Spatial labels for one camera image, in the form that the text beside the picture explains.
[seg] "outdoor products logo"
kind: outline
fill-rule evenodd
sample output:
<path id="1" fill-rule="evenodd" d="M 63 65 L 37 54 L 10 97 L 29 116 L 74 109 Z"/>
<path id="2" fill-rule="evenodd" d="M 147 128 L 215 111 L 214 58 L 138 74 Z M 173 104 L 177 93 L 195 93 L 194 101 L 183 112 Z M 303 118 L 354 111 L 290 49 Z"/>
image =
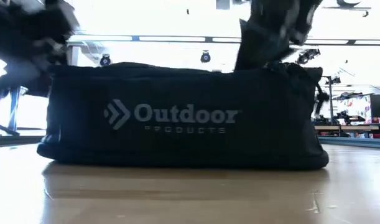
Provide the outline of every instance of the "outdoor products logo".
<path id="1" fill-rule="evenodd" d="M 114 99 L 104 110 L 104 117 L 109 117 L 108 123 L 113 125 L 114 130 L 121 128 L 133 115 L 136 121 L 145 123 L 144 129 L 149 131 L 224 134 L 226 124 L 235 124 L 236 115 L 240 112 L 239 110 L 195 110 L 193 104 L 188 104 L 182 110 L 176 105 L 169 109 L 154 109 L 151 105 L 142 103 L 136 105 L 131 113 L 121 100 Z"/>

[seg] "black duffel bag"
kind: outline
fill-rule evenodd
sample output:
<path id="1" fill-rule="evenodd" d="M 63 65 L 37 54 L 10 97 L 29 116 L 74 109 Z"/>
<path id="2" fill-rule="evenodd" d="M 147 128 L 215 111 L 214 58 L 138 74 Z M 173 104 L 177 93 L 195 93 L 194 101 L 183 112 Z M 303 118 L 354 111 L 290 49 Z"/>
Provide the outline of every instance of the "black duffel bag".
<path id="1" fill-rule="evenodd" d="M 119 63 L 55 67 L 37 152 L 74 164 L 320 169 L 310 115 L 321 68 L 229 74 Z"/>

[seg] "wooden floor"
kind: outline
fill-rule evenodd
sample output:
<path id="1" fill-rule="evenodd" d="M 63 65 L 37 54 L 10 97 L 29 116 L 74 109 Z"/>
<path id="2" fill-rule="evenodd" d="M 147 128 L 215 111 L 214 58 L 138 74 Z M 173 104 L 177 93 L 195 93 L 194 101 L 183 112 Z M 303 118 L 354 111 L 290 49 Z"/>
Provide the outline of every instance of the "wooden floor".
<path id="1" fill-rule="evenodd" d="M 60 166 L 0 148 L 0 224 L 380 224 L 380 150 L 316 172 Z"/>

